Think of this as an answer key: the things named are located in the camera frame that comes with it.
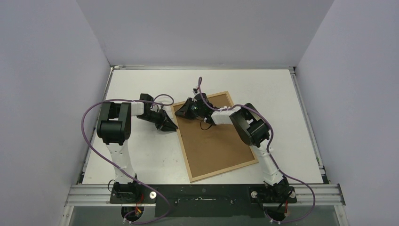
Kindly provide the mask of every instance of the robotic arm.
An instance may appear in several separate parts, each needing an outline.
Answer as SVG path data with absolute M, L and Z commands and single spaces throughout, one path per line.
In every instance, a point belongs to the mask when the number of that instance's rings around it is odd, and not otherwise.
M 279 172 L 270 155 L 266 152 L 270 139 L 270 128 L 267 124 L 258 115 L 244 107 L 235 107 L 230 110 L 227 110 L 226 106 L 214 108 L 205 93 L 200 96 L 201 94 L 194 89 L 194 94 L 194 98 L 188 98 L 185 104 L 175 112 L 175 115 L 187 119 L 201 117 L 210 125 L 231 124 L 235 127 L 241 140 L 252 146 L 253 151 L 258 156 L 264 184 L 266 185 L 263 194 L 252 192 L 252 198 L 258 200 L 259 203 L 263 201 L 263 198 L 279 203 L 285 202 L 288 197 L 294 199 L 293 187 L 289 186 L 287 178 Z M 97 125 L 97 134 L 107 145 L 112 161 L 129 175 L 134 175 L 135 178 L 137 178 L 137 175 L 130 161 L 127 141 L 131 133 L 131 117 L 136 116 L 139 119 L 152 122 L 156 129 L 161 131 L 176 131 L 178 129 L 165 110 L 157 109 L 155 111 L 152 109 L 154 99 L 150 95 L 141 94 L 140 101 L 142 102 L 103 103 Z M 244 106 L 256 111 L 252 104 L 248 103 Z M 119 203 L 138 202 L 140 197 L 143 197 L 143 187 L 126 177 L 120 169 L 115 169 L 112 195 L 118 199 Z M 122 215 L 125 214 L 127 215 L 127 212 L 122 208 Z M 275 220 L 285 218 L 284 212 L 281 212 L 279 208 L 276 211 L 268 210 L 268 215 Z M 131 215 L 128 216 L 128 220 L 134 221 L 140 216 L 140 214 L 137 216 Z
M 270 128 L 263 120 L 248 109 L 235 107 L 227 110 L 227 107 L 218 108 L 214 111 L 205 105 L 203 99 L 208 105 L 213 105 L 208 101 L 207 95 L 195 93 L 194 98 L 188 98 L 184 105 L 175 112 L 176 116 L 186 119 L 203 118 L 210 125 L 231 124 L 235 127 L 241 140 L 248 146 L 252 146 L 252 150 L 258 156 L 261 165 L 263 180 L 266 184 L 273 186 L 283 180 L 283 175 L 278 171 L 277 167 L 266 152 L 266 145 L 270 138 Z M 248 103 L 245 104 L 256 111 L 255 107 Z

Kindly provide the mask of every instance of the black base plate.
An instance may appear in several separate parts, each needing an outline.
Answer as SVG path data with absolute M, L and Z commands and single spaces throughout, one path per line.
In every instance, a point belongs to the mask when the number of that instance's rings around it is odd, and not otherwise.
M 250 216 L 264 218 L 264 211 L 259 207 L 256 199 L 251 197 L 252 191 L 259 194 L 268 194 L 264 184 L 251 185 L 150 185 L 163 194 L 171 204 L 172 210 L 168 217 L 232 217 Z M 150 198 L 151 190 L 141 186 L 144 194 L 142 203 L 156 203 L 155 216 L 159 217 L 169 209 L 165 200 L 159 195 L 156 199 Z M 261 198 L 261 203 L 274 202 L 269 196 Z M 110 203 L 129 203 L 117 197 L 110 198 Z

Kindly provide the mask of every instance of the glass panel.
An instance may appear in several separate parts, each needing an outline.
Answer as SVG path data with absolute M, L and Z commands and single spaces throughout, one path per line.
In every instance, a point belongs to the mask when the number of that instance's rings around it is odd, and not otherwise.
M 77 206 L 73 210 L 70 226 L 126 226 L 122 224 L 122 216 L 120 207 L 81 207 Z M 309 210 L 309 206 L 291 206 L 288 207 L 288 212 L 291 213 L 286 219 L 294 219 L 301 217 Z M 153 219 L 155 207 L 146 207 L 140 221 L 147 221 Z M 151 223 L 156 226 L 234 226 L 234 225 L 251 225 L 251 226 L 265 226 L 269 225 L 268 218 L 250 218 L 247 216 L 235 216 L 231 218 L 166 218 L 160 221 Z M 313 212 L 305 219 L 298 222 L 285 225 L 295 226 L 338 226 L 338 219 L 336 217 L 334 206 L 316 206 Z

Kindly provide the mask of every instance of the metal bolt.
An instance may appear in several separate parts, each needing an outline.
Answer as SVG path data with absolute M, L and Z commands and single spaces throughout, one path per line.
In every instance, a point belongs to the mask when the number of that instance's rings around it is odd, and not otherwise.
M 256 196 L 258 195 L 258 192 L 257 191 L 253 191 L 253 192 L 251 192 L 251 197 L 253 198 L 253 199 L 256 199 Z

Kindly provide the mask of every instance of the wooden frame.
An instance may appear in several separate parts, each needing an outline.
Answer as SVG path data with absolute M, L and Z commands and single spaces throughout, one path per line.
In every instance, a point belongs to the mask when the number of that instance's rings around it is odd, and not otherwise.
M 216 94 L 212 94 L 212 95 L 208 95 L 208 98 L 209 97 L 220 96 L 220 95 L 226 95 L 227 99 L 228 99 L 228 101 L 230 103 L 230 106 L 234 105 L 233 100 L 231 99 L 231 96 L 230 96 L 228 91 L 220 92 L 220 93 L 216 93 Z M 172 112 L 174 113 L 176 111 L 175 107 L 177 105 L 182 105 L 184 103 L 185 102 L 182 101 L 182 102 L 173 104 L 172 105 Z M 212 176 L 215 176 L 215 175 L 218 175 L 218 174 L 222 174 L 222 173 L 226 173 L 228 171 L 232 171 L 232 170 L 235 170 L 235 169 L 238 169 L 238 168 L 242 168 L 244 166 L 248 166 L 248 165 L 252 165 L 252 164 L 258 163 L 258 159 L 257 159 L 254 151 L 252 150 L 251 147 L 249 147 L 251 152 L 252 152 L 252 155 L 254 156 L 253 160 L 247 161 L 247 162 L 244 162 L 244 163 L 241 163 L 241 164 L 238 164 L 238 165 L 234 165 L 234 166 L 231 166 L 231 167 L 227 167 L 227 168 L 224 168 L 224 169 L 220 169 L 220 170 L 217 170 L 217 171 L 214 171 L 214 172 L 211 172 L 211 173 L 207 173 L 207 174 L 204 174 L 204 175 L 200 175 L 200 176 L 197 176 L 197 177 L 192 177 L 192 173 L 191 173 L 191 170 L 190 170 L 190 165 L 189 165 L 188 160 L 187 160 L 186 150 L 185 150 L 184 144 L 183 144 L 182 134 L 180 133 L 179 129 L 177 130 L 177 134 L 178 134 L 178 137 L 179 137 L 179 142 L 180 142 L 180 146 L 181 146 L 182 153 L 183 153 L 184 163 L 185 163 L 186 168 L 187 168 L 187 173 L 188 173 L 188 177 L 189 177 L 190 182 L 201 180 L 201 179 L 205 179 L 205 178 L 212 177 Z

